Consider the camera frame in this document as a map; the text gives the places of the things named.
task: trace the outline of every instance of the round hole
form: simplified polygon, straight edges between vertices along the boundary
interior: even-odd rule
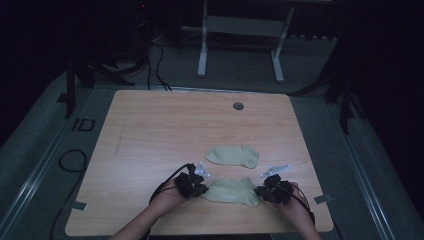
[[[237,110],[237,111],[240,111],[240,110],[243,110],[244,105],[243,105],[243,103],[241,103],[241,102],[235,102],[235,103],[233,104],[233,108],[234,108],[235,110]]]

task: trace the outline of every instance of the dark background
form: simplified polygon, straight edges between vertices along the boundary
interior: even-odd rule
[[[154,17],[178,41],[182,25],[201,25],[201,2],[156,1]],[[212,11],[231,13],[236,9],[228,6],[229,1],[213,2]],[[423,216],[422,4],[420,1],[333,3],[331,6],[298,4],[289,33],[306,38],[339,39],[327,63],[328,71],[350,66],[353,90]],[[134,29],[140,19],[130,2],[2,1],[0,4],[0,144],[7,140],[46,86],[64,72],[69,44],[87,51],[98,62],[111,65],[114,57],[134,57],[131,56],[134,48],[138,49],[137,54],[142,54],[145,39],[138,36],[134,44]],[[278,12],[257,9],[260,8],[246,5],[244,11],[236,14],[279,17]]]

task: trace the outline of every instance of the light-colored sock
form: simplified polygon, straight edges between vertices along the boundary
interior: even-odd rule
[[[250,178],[241,180],[218,179],[208,184],[209,190],[202,196],[213,202],[243,203],[257,206],[259,198],[255,193],[255,185]]]
[[[248,168],[255,168],[259,162],[259,153],[250,145],[220,146],[206,152],[205,158],[216,164],[244,165]]]

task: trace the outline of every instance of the metal stand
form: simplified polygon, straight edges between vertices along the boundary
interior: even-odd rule
[[[279,42],[275,50],[271,51],[271,60],[274,66],[275,79],[278,83],[284,81],[283,71],[281,70],[280,53],[284,40],[287,36],[287,30],[293,16],[294,7],[288,11],[285,21],[244,19],[233,17],[221,17],[208,15],[208,1],[203,1],[203,27],[202,27],[202,48],[200,50],[199,68],[197,75],[204,77],[206,75],[206,62],[208,57],[207,34],[208,32],[221,32],[232,34],[244,34],[255,36],[278,37]]]

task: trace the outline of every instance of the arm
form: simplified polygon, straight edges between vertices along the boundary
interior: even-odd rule
[[[170,187],[175,187],[174,180],[169,181],[163,189]],[[160,217],[172,211],[185,201],[186,199],[180,195],[176,188],[171,188],[161,192],[141,213],[139,213],[110,239],[138,240],[142,238]]]
[[[293,188],[293,194],[305,202],[305,199],[299,194],[299,189]],[[287,205],[273,204],[273,206],[283,215],[290,225],[302,236],[305,240],[320,240],[321,237],[315,229],[308,212],[305,208],[293,197]]]

